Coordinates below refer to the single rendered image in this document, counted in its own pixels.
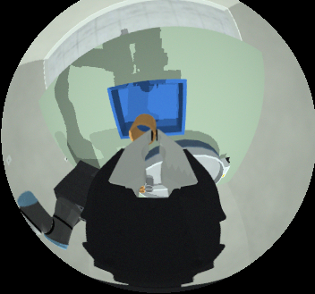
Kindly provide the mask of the blue rectangular crate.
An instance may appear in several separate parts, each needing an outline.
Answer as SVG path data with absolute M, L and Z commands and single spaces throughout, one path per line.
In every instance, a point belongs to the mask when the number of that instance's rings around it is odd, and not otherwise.
M 107 88 L 107 92 L 121 139 L 130 138 L 132 124 L 143 113 L 151 115 L 167 136 L 184 135 L 187 80 L 139 81 Z

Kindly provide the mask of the grey round turntable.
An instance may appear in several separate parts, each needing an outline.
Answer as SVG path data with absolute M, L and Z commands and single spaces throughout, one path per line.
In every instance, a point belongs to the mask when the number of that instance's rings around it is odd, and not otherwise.
M 220 159 L 219 154 L 211 145 L 199 140 L 182 139 L 176 140 L 175 142 L 183 149 L 187 149 L 208 170 L 216 184 L 221 178 L 225 177 L 230 167 L 230 157 Z M 154 180 L 154 188 L 153 192 L 140 193 L 142 196 L 168 197 L 167 188 L 161 184 L 160 178 L 161 163 L 163 161 L 163 157 L 159 153 L 159 146 L 151 149 L 146 155 L 145 164 L 147 178 L 152 178 Z

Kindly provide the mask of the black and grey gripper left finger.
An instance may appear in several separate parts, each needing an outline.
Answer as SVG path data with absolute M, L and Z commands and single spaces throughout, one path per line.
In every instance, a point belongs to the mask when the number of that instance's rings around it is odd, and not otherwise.
M 153 140 L 150 129 L 111 157 L 95 175 L 89 186 L 86 205 L 81 218 L 87 220 L 90 211 L 99 202 L 116 196 L 124 196 L 124 190 L 132 189 L 139 197 L 140 187 L 146 183 L 145 157 Z

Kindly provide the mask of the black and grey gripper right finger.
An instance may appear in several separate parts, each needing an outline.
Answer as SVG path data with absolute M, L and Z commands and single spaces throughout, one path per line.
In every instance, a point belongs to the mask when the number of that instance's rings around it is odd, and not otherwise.
M 216 213 L 220 222 L 226 215 L 220 204 L 217 186 L 206 168 L 187 150 L 183 149 L 161 130 L 156 130 L 161 163 L 161 184 L 167 188 L 168 196 L 173 189 L 180 189 L 182 197 L 196 198 Z

